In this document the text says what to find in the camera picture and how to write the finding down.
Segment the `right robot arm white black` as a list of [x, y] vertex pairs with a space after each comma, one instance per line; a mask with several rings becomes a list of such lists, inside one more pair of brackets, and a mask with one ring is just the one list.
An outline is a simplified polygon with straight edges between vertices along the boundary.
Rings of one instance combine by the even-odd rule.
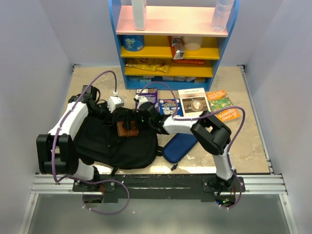
[[203, 112], [197, 117], [174, 117], [160, 114], [146, 101], [137, 109], [125, 110], [121, 121], [127, 130], [152, 130], [158, 135], [193, 135], [202, 148], [213, 156], [217, 186], [227, 192], [234, 186], [234, 168], [230, 159], [231, 130], [214, 113]]

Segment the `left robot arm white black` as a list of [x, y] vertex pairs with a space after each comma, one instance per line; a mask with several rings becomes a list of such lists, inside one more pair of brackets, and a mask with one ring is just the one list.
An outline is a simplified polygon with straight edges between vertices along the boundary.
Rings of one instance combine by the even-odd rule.
[[98, 88], [84, 85], [80, 95], [70, 98], [58, 123], [48, 133], [38, 135], [36, 146], [41, 173], [82, 179], [89, 191], [100, 188], [101, 179], [95, 176], [95, 168], [82, 162], [73, 142], [89, 114], [87, 103], [98, 102], [99, 95]]

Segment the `black backpack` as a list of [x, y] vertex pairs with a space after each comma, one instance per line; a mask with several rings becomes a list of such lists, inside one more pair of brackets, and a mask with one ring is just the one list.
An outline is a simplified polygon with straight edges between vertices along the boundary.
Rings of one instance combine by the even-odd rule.
[[128, 108], [117, 108], [105, 118], [87, 116], [74, 138], [79, 158], [88, 165], [100, 162], [115, 170], [146, 168], [163, 148], [159, 146], [157, 134], [152, 130], [140, 130], [137, 136], [120, 137], [117, 122]]

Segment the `brown leather wallet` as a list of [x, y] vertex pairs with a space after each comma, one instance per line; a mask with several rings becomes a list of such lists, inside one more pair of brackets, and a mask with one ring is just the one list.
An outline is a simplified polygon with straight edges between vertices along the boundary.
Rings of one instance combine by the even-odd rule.
[[139, 130], [134, 120], [131, 122], [120, 121], [117, 122], [117, 132], [119, 137], [134, 137], [138, 135]]

